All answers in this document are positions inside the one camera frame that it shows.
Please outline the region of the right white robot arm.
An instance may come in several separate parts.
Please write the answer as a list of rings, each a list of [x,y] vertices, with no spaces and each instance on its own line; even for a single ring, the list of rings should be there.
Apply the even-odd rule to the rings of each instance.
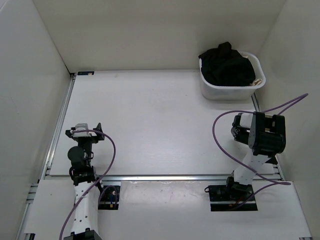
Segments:
[[[240,165],[228,177],[224,193],[230,200],[245,199],[263,164],[286,147],[286,121],[282,115],[263,112],[239,113],[234,117],[231,134],[235,141],[248,146]]]

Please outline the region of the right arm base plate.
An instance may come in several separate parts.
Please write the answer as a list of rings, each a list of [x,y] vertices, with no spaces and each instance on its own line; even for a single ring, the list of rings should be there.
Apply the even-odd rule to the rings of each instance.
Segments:
[[[248,190],[232,193],[227,192],[226,185],[209,185],[204,189],[204,192],[209,195],[211,212],[258,211],[255,197],[249,199],[254,193],[251,185],[248,186]]]

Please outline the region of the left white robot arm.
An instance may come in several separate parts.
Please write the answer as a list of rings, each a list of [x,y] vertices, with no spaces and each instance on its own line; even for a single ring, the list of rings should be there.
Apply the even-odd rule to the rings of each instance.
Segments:
[[[69,175],[73,181],[75,199],[74,207],[69,214],[73,217],[72,227],[65,240],[100,240],[98,230],[98,200],[103,198],[105,188],[96,183],[99,177],[91,165],[94,157],[92,145],[105,139],[102,135],[89,133],[87,123],[78,123],[65,134],[77,142],[69,149],[67,157],[71,167]]]

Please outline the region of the black trousers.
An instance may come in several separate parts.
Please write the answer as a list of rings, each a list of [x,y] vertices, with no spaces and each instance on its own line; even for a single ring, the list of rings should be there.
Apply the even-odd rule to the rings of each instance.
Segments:
[[[200,71],[204,79],[218,87],[248,87],[256,80],[250,60],[227,41],[200,54]]]

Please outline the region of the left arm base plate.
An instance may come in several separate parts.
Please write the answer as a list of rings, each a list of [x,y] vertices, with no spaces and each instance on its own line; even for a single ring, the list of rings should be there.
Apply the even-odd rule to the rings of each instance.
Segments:
[[[104,187],[104,192],[98,201],[98,210],[118,210],[120,203],[120,185],[109,185]]]

